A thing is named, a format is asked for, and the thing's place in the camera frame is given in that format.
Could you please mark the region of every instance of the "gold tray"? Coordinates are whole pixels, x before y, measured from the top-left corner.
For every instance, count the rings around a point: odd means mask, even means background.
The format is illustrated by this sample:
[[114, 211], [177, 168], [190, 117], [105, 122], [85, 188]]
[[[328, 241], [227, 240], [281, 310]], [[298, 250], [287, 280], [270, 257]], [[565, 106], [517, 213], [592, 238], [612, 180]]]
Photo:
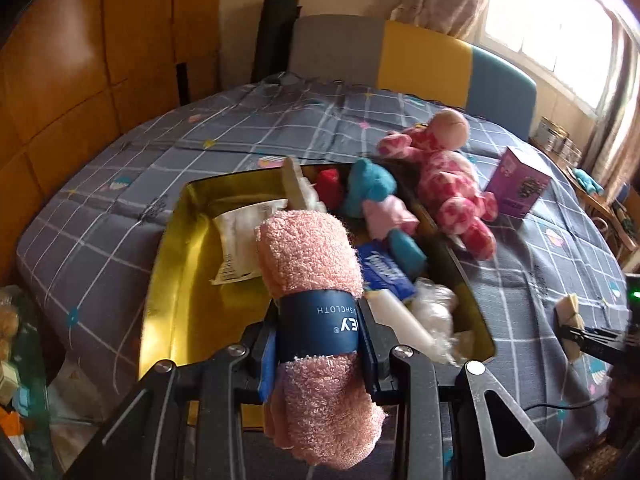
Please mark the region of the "gold tray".
[[[331, 167], [303, 166], [303, 174], [313, 182], [318, 171]], [[346, 177], [350, 165], [333, 167]], [[212, 219], [242, 206], [284, 197], [280, 168], [216, 176], [184, 187], [162, 237], [149, 284], [140, 377], [160, 359], [171, 359], [177, 365], [207, 359], [237, 342], [248, 324], [262, 320], [271, 298], [261, 278], [226, 285], [210, 282], [222, 263], [220, 236]], [[473, 358], [486, 361], [495, 354], [494, 342], [458, 259], [420, 203], [401, 198], [420, 219], [416, 239], [430, 260], [429, 277], [458, 295], [455, 330], [472, 330]], [[242, 420], [246, 428], [260, 428], [260, 407], [244, 406]]]

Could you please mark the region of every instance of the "window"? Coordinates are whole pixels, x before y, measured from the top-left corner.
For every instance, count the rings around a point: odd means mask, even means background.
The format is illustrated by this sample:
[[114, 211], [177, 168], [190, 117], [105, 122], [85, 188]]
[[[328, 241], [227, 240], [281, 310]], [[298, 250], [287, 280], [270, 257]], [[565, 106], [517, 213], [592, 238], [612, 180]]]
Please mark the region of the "window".
[[529, 58], [596, 109], [609, 73], [611, 27], [596, 0], [489, 0], [480, 42], [497, 42], [516, 62]]

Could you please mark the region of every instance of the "pink plush toy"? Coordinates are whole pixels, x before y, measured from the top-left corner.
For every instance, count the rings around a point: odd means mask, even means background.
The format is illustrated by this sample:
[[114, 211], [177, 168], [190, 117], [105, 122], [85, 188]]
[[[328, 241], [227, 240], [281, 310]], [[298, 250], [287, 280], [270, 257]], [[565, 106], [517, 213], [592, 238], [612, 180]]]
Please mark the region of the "pink plush toy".
[[487, 260], [495, 254], [495, 237], [482, 220], [495, 220], [498, 206], [493, 193], [479, 190], [473, 164], [453, 151], [464, 146], [468, 138], [465, 117], [446, 108], [429, 124], [390, 132], [378, 143], [378, 152], [420, 165], [416, 191], [440, 229], [459, 235], [476, 259]]

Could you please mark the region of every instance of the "black cable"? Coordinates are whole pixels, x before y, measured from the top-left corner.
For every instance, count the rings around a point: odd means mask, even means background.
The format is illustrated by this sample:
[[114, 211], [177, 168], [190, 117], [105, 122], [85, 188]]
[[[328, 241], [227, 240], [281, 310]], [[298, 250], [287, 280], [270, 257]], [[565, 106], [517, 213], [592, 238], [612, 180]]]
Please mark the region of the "black cable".
[[524, 408], [525, 412], [533, 410], [534, 408], [554, 408], [556, 410], [581, 410], [582, 408], [588, 408], [593, 406], [599, 400], [604, 399], [606, 396], [602, 395], [595, 399], [586, 400], [585, 402], [578, 402], [577, 404], [569, 404], [568, 406], [560, 406], [559, 404], [549, 404], [548, 402], [540, 402], [539, 404], [532, 404]]

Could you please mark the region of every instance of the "rolled towel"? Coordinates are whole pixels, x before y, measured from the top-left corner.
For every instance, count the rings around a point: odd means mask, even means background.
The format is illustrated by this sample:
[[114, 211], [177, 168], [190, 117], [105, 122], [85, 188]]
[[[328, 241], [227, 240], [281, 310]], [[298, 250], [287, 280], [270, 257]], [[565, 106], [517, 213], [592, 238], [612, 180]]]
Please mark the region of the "rolled towel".
[[[342, 223], [317, 211], [279, 211], [257, 230], [258, 261], [276, 301], [308, 290], [362, 295], [362, 276]], [[309, 464], [347, 469], [371, 453], [383, 410], [365, 390], [357, 352], [304, 356], [278, 366], [264, 405], [265, 433]]]

